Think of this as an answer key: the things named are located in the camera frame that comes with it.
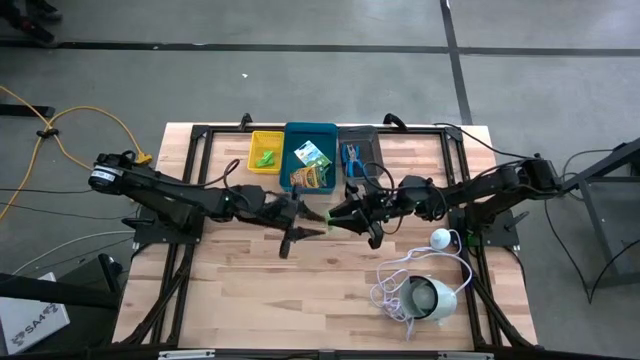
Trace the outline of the grey plastic bin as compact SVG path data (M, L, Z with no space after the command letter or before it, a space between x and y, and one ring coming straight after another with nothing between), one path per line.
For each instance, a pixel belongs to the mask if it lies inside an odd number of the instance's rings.
M377 129L373 126L340 127L338 129L338 146L340 156L341 145L344 143L358 145L360 147L360 157L361 162L363 163L363 172L359 176L347 177L344 173L341 159L344 180L355 183L364 183L364 174L367 174L368 178L371 180L379 179L383 174L383 171L381 168L377 167L377 165L383 165L383 156Z

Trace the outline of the silver aluminium bracket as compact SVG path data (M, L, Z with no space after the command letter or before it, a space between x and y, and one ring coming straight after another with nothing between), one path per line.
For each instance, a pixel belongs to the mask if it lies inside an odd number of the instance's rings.
M189 349L161 351L157 360L214 360L216 352L213 349Z
M491 353L482 352L439 352L436 360L495 360Z

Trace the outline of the black stand beam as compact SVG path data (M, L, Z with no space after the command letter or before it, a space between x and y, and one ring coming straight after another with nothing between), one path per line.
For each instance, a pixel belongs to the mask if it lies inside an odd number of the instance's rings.
M118 310L123 267L112 257L99 254L59 281L39 280L0 273L0 297L46 303Z

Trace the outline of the white cardboard box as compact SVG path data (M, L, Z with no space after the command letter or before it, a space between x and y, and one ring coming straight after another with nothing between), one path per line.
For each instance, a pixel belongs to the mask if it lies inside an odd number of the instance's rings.
M0 297L0 329L8 355L28 350L70 323L63 304Z

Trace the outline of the white round puck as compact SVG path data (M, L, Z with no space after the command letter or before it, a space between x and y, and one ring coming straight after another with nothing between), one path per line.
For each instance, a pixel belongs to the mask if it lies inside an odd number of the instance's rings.
M451 244L451 232L449 229L438 228L430 235L430 247L435 250L444 250Z

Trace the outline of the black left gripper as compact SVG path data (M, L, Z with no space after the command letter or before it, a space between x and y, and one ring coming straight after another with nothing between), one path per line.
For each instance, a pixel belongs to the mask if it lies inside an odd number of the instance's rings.
M287 259L291 245L305 238L324 235L323 230L297 227L295 219L302 219L325 223L326 216L318 214L309 208L304 201L300 201L300 192L296 186L290 193L278 194L272 201L265 204L267 218L275 223L275 227L284 231L279 247L279 257Z

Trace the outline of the dark grey cart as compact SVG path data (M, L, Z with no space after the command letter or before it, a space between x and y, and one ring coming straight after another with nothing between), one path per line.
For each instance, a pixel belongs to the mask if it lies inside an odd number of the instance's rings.
M580 172L562 168L562 193L582 200L605 262L589 293L640 283L640 138L601 152Z

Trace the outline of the black aluminium table frame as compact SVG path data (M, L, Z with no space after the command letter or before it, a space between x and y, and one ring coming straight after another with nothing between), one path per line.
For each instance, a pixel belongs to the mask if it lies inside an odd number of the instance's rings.
M432 177L439 186L461 180L456 152L466 157L471 174L495 164L491 151L464 135L456 142L452 128L410 126L408 131L379 129L385 166L396 181L405 175ZM201 162L212 136L207 179L217 177L234 158L243 164L229 182L255 183L280 191L278 177L246 169L250 133L238 126L168 123L157 168L182 177L192 138L196 150L189 180L201 181ZM458 294L456 312L441 323L415 324L411 341L406 325L395 322L370 301L376 268L386 260L428 245L439 223L410 216L380 249L371 250L367 236L333 228L324 236L298 242L289 259L278 257L282 233L249 224L219 224L206 220L195 248L191 275L178 332L182 348L351 349L351 350L471 350L473 338L465 293ZM123 302L113 335L120 342L142 322L159 295L169 246L154 244L137 255L129 270ZM510 252L486 250L488 273L496 302L517 331L537 343L519 264Z

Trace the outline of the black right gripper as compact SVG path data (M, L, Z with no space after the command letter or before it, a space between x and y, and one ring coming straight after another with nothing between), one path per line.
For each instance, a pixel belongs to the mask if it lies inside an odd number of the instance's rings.
M378 181L345 186L345 200L328 211L330 226L349 230L358 235L368 234L371 249L378 249L384 238L382 222L402 217L389 191Z

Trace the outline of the black floor stand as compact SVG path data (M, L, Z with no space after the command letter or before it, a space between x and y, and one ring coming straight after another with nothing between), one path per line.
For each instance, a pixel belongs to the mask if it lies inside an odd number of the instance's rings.
M36 117L38 112L45 118L51 118L56 109L50 106L31 106L26 105L13 105L0 103L0 116L13 116L13 117Z

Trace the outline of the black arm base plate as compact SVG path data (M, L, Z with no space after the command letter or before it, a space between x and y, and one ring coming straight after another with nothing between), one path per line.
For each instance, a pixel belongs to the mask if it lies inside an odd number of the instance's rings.
M529 215L528 211L514 215L511 210L499 214L487 226L473 230L467 224L465 211L453 209L448 214L449 225L456 230L467 247L509 247L519 249L520 241L516 225Z
M162 222L155 212L143 207L133 225L134 241L140 244L198 244L203 233L204 216L193 213L186 225L178 228Z

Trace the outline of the blue plastic bin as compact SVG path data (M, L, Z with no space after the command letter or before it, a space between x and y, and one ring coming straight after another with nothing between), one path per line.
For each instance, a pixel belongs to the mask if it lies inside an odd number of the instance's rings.
M296 157L294 150L307 140L313 142L331 161L327 174L328 185L319 189L301 189L302 193L328 195L336 186L336 149L338 128L333 123L289 122L284 127L284 150L279 184L285 191L292 185L289 176L295 170L305 167Z

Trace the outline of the yellow mesh basket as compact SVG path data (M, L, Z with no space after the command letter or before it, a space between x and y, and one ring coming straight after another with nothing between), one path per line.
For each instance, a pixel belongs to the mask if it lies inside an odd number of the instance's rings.
M284 133L280 131L254 131L251 136L247 168L256 174L278 175L281 171ZM265 151L272 151L274 164L263 168L256 166Z

